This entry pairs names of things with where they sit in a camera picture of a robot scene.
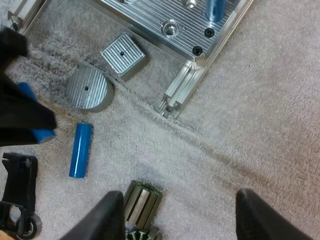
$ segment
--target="blue cylinder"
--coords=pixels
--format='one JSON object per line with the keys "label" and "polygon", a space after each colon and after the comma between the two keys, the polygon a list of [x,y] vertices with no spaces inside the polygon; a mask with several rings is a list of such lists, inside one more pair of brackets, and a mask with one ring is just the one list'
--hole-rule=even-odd
{"label": "blue cylinder", "polygon": [[81,179],[86,175],[92,131],[91,124],[78,123],[76,125],[69,172],[69,176],[72,178]]}
{"label": "blue cylinder", "polygon": [[225,16],[227,0],[206,0],[206,18],[210,22],[219,22]]}
{"label": "blue cylinder", "polygon": [[[36,95],[32,92],[32,89],[28,83],[20,82],[17,84],[17,86],[22,92],[24,92],[24,94],[37,102]],[[48,140],[53,139],[56,136],[55,131],[50,129],[32,129],[32,133],[38,144],[47,142]]]}

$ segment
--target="black screw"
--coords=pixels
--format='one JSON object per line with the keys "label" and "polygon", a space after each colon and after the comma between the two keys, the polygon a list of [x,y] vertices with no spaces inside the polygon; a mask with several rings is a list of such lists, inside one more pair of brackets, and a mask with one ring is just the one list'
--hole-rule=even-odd
{"label": "black screw", "polygon": [[203,53],[203,49],[202,47],[200,46],[195,46],[193,49],[192,49],[192,53],[196,56],[200,56],[202,53]]}
{"label": "black screw", "polygon": [[15,31],[18,31],[19,30],[19,27],[18,27],[18,23],[14,22],[12,23],[12,27]]}
{"label": "black screw", "polygon": [[206,38],[212,38],[215,35],[215,30],[213,28],[207,28],[206,30],[204,30],[204,36]]}

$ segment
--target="gray carpet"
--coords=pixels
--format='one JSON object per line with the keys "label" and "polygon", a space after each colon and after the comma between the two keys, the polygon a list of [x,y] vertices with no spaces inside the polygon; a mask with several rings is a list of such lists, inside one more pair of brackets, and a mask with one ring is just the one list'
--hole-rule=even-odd
{"label": "gray carpet", "polygon": [[[5,23],[9,0],[2,0]],[[165,194],[154,224],[165,239],[236,239],[235,193],[250,187],[315,239],[320,238],[320,2],[256,0],[175,122],[158,105],[181,63],[140,39],[150,63],[101,113],[66,103],[79,64],[115,77],[99,52],[124,31],[77,0],[53,0],[31,31],[30,57],[8,71],[27,81],[57,116],[57,137],[3,147],[39,159],[38,239],[59,239],[110,190],[131,179]],[[75,124],[94,125],[85,179],[68,177]],[[0,167],[0,190],[6,171]]]}

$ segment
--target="ribbed aluminum surface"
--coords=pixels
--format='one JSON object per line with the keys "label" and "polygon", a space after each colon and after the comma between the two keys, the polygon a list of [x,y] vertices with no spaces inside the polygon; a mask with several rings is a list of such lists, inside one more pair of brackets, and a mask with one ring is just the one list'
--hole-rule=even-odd
{"label": "ribbed aluminum surface", "polygon": [[77,108],[90,110],[100,105],[107,94],[107,81],[97,69],[77,69],[67,84],[68,101]]}
{"label": "ribbed aluminum surface", "polygon": [[[108,8],[116,11],[119,16],[129,19],[135,27],[146,29],[156,34],[158,40],[178,52],[190,61],[196,61],[193,48],[200,46],[207,57],[215,47],[215,41],[228,20],[236,9],[240,0],[228,0],[224,18],[219,22],[210,22],[206,18],[206,0],[199,0],[194,8],[184,8],[181,0],[138,0],[132,4],[123,4],[117,0],[100,0]],[[174,37],[164,36],[162,24],[168,20],[175,20],[180,31]],[[206,28],[213,28],[215,35],[206,38]]]}
{"label": "ribbed aluminum surface", "polygon": [[119,36],[101,54],[120,76],[145,57],[145,54],[126,34]]}

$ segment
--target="small wheel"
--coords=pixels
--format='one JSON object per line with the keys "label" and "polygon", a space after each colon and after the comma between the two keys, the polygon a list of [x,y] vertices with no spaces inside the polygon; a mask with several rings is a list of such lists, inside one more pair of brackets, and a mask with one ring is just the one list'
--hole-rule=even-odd
{"label": "small wheel", "polygon": [[[28,232],[24,232],[22,235],[19,235],[18,237],[22,240],[30,240],[37,237],[42,229],[42,222],[40,220],[40,217],[37,215],[32,215],[29,220],[30,228]],[[16,222],[16,225],[19,226],[20,219]]]}

